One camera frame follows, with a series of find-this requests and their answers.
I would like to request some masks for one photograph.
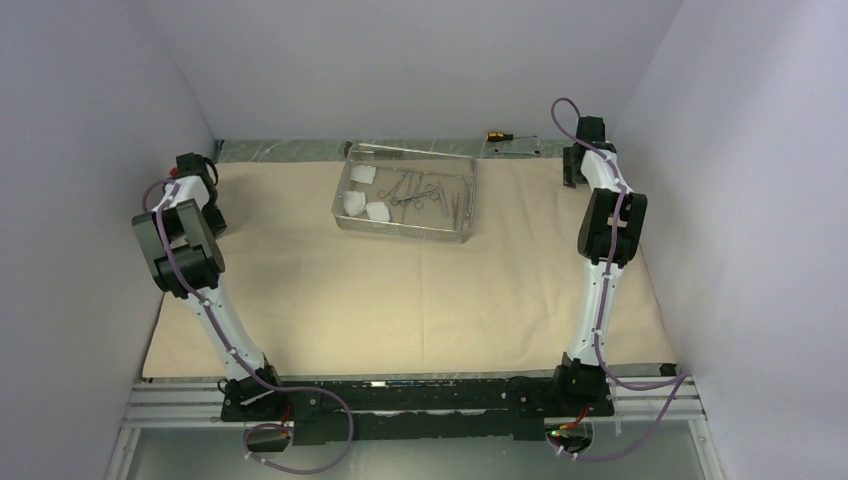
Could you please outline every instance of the gray wall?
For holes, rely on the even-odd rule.
[[[0,3],[0,471],[101,478],[160,294],[130,226],[199,106],[129,0]]]
[[[844,478],[848,4],[687,1],[615,132],[729,478]]]
[[[217,138],[560,138],[621,115],[682,0],[145,0]]]

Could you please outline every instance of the white frame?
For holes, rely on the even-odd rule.
[[[628,382],[651,382],[657,377],[626,377]],[[616,415],[595,417],[593,422],[644,422],[656,418],[672,387],[635,392],[613,388]],[[214,381],[161,379],[153,383],[139,382],[133,386],[127,410],[118,433],[106,480],[126,480],[132,465],[138,439],[144,429],[156,428],[238,428],[256,423],[222,423],[219,415],[224,395]],[[546,419],[546,423],[564,423],[567,418]],[[724,480],[724,473],[707,427],[698,390],[688,377],[678,390],[663,421],[688,421],[704,478]]]

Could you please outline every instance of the white backdrop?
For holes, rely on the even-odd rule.
[[[687,1],[614,135],[731,479],[848,472],[845,25],[845,2]]]
[[[0,72],[0,471],[102,478],[161,296],[130,219],[211,135],[137,2],[0,2]]]
[[[216,138],[560,138],[613,126],[682,0],[145,0]]]

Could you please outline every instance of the wire mesh basket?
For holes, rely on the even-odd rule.
[[[359,166],[376,169],[372,183],[351,178]],[[348,152],[333,216],[345,230],[462,243],[471,234],[476,178],[473,157],[360,143]],[[346,211],[345,192],[362,192],[369,204],[383,203],[390,218],[372,220],[368,212]]]

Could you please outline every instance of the black wire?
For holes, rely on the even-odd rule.
[[[215,181],[212,182],[212,185],[218,185],[218,167],[215,166],[215,162],[208,158],[204,157],[203,160],[206,162],[206,165],[212,169],[212,173],[215,174]]]

